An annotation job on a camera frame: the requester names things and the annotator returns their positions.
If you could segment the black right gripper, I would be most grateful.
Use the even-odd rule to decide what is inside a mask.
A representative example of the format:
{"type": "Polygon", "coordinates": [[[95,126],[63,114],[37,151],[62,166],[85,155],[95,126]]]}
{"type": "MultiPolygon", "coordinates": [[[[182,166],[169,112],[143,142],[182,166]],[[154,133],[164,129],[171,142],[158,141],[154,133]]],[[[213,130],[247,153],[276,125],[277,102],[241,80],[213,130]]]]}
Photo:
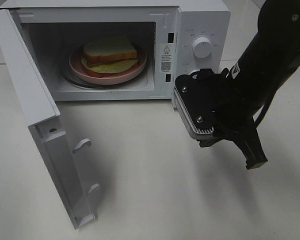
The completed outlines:
{"type": "Polygon", "coordinates": [[[221,140],[232,141],[242,151],[246,159],[246,169],[260,168],[268,162],[253,120],[258,104],[242,97],[231,85],[232,77],[225,68],[214,73],[210,68],[201,69],[197,74],[203,100],[201,107],[210,127],[214,128],[212,137],[201,140],[200,146],[210,147],[221,140]]]}

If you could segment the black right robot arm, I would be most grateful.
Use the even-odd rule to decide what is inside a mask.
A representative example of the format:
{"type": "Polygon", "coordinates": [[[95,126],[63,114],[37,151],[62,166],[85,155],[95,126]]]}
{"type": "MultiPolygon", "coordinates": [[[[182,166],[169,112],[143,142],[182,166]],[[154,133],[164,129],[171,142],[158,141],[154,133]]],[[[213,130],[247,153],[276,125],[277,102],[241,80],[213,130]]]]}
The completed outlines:
{"type": "Polygon", "coordinates": [[[278,89],[300,66],[300,0],[267,0],[257,34],[230,70],[201,82],[200,107],[242,151],[246,168],[267,162],[257,127],[278,89]]]}

